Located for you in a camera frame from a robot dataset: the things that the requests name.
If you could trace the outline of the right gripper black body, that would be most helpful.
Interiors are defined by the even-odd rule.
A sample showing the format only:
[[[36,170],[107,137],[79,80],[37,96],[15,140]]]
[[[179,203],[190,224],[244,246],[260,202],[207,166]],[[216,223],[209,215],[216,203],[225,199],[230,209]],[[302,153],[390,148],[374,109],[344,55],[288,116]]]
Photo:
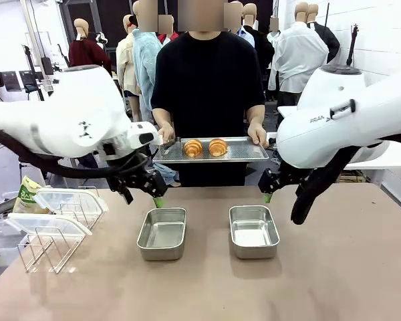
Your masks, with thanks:
[[[279,185],[281,187],[299,185],[310,176],[312,171],[312,169],[298,169],[293,166],[280,166],[277,174]]]

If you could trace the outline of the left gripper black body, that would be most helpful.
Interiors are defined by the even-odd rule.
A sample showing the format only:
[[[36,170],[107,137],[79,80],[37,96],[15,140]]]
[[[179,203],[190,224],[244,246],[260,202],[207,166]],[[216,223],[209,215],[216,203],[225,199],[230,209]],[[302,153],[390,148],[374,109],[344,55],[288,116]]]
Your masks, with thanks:
[[[150,157],[143,151],[135,151],[121,159],[108,160],[105,169],[110,172],[106,177],[111,190],[120,187],[136,188],[140,190],[156,189],[156,174],[146,169]]]

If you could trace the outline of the black handled tongs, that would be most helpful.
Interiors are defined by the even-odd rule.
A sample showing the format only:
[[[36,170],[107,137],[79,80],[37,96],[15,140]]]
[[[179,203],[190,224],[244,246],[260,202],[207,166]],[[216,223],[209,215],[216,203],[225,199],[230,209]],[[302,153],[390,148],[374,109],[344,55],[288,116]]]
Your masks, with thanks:
[[[180,146],[181,137],[176,137],[168,142],[159,146],[159,151],[161,155],[165,155],[170,148],[173,148],[175,145]]]

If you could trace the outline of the perforated metal baking tray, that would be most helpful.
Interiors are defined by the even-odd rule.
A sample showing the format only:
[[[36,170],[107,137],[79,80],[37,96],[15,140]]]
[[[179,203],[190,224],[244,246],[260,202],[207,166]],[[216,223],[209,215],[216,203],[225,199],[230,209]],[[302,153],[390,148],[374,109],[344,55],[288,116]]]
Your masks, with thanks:
[[[165,155],[158,152],[153,157],[155,163],[164,165],[169,164],[188,164],[188,163],[252,163],[266,161],[269,155],[262,146],[253,144],[248,136],[244,137],[224,137],[227,143],[227,153],[220,157],[213,157],[209,152],[209,143],[212,138],[199,138],[202,142],[203,152],[197,157],[190,158],[183,151],[184,144],[189,138],[181,138],[180,146],[175,145],[170,148]]]

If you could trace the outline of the rectangular steel container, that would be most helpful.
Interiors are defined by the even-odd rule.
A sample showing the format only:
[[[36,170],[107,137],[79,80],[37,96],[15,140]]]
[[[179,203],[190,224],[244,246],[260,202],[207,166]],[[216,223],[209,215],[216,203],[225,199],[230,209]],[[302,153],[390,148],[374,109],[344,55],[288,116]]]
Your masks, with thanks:
[[[273,216],[266,206],[241,205],[229,209],[233,253],[239,259],[273,259],[280,242]]]
[[[173,261],[182,257],[186,232],[186,210],[181,207],[147,212],[137,239],[145,261]]]

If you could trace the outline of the golden croissant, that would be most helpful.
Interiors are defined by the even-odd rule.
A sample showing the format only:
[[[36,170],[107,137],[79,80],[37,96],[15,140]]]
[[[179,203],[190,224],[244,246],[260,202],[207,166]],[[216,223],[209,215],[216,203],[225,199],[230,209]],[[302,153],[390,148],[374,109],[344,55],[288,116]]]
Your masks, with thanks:
[[[184,144],[183,151],[190,158],[197,157],[203,152],[202,142],[197,139],[191,139]]]
[[[216,138],[209,143],[209,152],[213,157],[220,157],[227,153],[227,143],[220,138]]]

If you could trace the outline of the clear white-rimmed container lid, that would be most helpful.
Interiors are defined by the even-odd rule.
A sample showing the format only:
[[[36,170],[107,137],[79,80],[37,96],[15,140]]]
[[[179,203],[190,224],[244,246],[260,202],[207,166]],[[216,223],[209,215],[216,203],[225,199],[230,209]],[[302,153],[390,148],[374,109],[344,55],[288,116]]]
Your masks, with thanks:
[[[28,234],[69,237],[92,235],[86,226],[67,215],[10,213],[7,221]]]
[[[101,215],[109,211],[106,202],[96,189],[60,189],[42,187],[33,200],[51,212],[74,212],[85,215]]]

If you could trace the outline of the person's left forearm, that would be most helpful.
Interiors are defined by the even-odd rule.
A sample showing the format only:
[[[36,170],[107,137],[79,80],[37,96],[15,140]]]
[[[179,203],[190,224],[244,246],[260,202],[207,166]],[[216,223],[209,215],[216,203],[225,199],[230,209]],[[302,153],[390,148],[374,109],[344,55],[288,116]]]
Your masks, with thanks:
[[[246,111],[247,121],[252,124],[263,124],[265,119],[265,105],[256,105]]]

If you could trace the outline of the person's right forearm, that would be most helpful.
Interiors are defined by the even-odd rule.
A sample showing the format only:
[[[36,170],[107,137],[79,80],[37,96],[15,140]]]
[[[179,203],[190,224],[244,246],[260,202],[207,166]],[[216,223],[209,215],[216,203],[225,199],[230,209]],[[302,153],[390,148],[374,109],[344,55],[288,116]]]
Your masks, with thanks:
[[[168,112],[167,110],[161,109],[161,108],[155,108],[153,111],[153,117],[157,123],[157,125],[159,125],[159,127],[164,127],[164,126],[170,126],[172,119],[171,119],[171,115],[170,112]]]

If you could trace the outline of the person's left hand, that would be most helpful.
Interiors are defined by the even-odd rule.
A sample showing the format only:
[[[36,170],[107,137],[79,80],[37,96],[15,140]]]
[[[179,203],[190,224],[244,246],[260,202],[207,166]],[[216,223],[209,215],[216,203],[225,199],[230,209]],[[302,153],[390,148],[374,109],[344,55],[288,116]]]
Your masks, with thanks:
[[[268,147],[267,132],[263,128],[262,124],[258,122],[251,122],[247,133],[253,141],[253,144],[262,146],[263,148]]]

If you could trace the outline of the person's black t-shirt torso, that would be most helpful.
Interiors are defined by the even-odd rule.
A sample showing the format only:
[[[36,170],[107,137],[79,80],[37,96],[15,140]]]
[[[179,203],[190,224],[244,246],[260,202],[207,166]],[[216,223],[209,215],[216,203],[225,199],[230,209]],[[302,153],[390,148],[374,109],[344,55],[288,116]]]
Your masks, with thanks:
[[[248,136],[246,111],[265,105],[255,48],[228,31],[188,31],[156,57],[152,110],[170,112],[175,136]]]

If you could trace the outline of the mannequin in white shirt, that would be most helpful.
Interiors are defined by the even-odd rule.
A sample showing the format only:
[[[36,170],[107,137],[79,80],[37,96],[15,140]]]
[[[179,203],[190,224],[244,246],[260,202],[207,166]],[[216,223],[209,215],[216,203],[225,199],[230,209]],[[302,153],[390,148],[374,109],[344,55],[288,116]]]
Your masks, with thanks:
[[[307,24],[309,5],[295,6],[295,23],[274,43],[268,90],[278,91],[277,106],[295,106],[316,69],[327,62],[328,47]]]

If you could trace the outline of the mannequin in black white jacket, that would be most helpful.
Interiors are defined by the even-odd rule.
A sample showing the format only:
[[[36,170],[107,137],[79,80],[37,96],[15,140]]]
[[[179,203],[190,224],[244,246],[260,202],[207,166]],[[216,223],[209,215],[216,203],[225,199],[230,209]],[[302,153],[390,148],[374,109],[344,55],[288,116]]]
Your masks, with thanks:
[[[320,25],[316,21],[317,14],[318,14],[318,5],[309,4],[306,23],[310,29],[314,29],[316,31],[318,36],[320,36],[320,38],[326,44],[329,50],[327,56],[327,63],[330,63],[337,56],[337,53],[340,49],[340,43],[329,27],[325,25]]]

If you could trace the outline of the black tripod stand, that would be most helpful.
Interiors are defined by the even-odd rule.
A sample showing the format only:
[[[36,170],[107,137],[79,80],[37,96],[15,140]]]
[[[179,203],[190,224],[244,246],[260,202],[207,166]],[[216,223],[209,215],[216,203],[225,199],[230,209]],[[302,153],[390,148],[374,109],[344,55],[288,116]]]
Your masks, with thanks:
[[[346,65],[351,66],[353,62],[353,56],[354,56],[354,47],[355,47],[355,42],[356,38],[358,36],[358,25],[355,23],[352,25],[352,33],[351,33],[351,42],[350,42],[350,49],[348,52],[348,58],[346,60]]]

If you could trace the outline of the mannequin in red top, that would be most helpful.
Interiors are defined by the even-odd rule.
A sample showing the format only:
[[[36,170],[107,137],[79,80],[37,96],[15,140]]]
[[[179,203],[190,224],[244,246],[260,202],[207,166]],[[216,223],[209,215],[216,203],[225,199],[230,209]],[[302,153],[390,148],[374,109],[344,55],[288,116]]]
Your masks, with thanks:
[[[159,30],[167,31],[158,35],[158,40],[162,45],[174,41],[178,34],[174,29],[174,17],[172,15],[159,15]]]

